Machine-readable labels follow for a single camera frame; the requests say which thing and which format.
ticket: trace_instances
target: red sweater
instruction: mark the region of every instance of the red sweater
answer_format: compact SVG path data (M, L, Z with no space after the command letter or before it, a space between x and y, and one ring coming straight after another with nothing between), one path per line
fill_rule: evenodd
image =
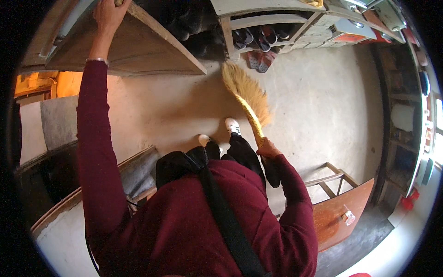
M111 142L104 62L86 63L78 98L78 160L85 224L102 276L241 276L196 175L166 184L131 218ZM284 155L280 168L286 211L277 221L260 177L242 165L210 160L265 270L314 276L317 238L312 203Z

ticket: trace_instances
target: broom bristles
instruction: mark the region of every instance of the broom bristles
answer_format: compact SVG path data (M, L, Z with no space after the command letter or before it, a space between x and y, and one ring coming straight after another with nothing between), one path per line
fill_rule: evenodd
M262 127L270 123L272 116L269 112L268 96L263 93L260 84L232 62L225 62L221 70L228 91L240 96L249 104Z

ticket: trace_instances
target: black cable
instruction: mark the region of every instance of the black cable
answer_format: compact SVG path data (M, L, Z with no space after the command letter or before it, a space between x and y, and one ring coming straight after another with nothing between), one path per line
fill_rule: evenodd
M92 261L92 264L94 265L95 271L97 271L98 276L100 276L100 271L98 270L97 263L95 262L95 259L92 256L91 249L89 248L88 239L86 237L86 224L85 224L85 241L86 241L86 248L88 249L89 257L91 258L91 261Z
M141 207L141 206L139 206L139 205L137 205L137 204L135 204L135 203L132 203L131 201L129 201L129 200L127 200L127 202L129 203L129 204L132 204L132 205L134 205L134 206L136 206L136 207Z

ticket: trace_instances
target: window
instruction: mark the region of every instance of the window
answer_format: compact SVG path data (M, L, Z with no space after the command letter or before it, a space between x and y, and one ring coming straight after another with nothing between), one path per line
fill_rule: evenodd
M435 100L435 141L434 160L443 164L443 102L440 96Z

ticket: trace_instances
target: broom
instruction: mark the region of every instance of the broom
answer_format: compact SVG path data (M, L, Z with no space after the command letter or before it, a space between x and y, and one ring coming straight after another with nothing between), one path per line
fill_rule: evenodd
M240 103L254 133L257 147L263 146L262 127L271 122L268 96L260 88L258 82L252 79L243 69L232 62L225 62L221 75L227 90ZM266 157L261 157L266 179L272 187L280 185L280 178L275 163Z

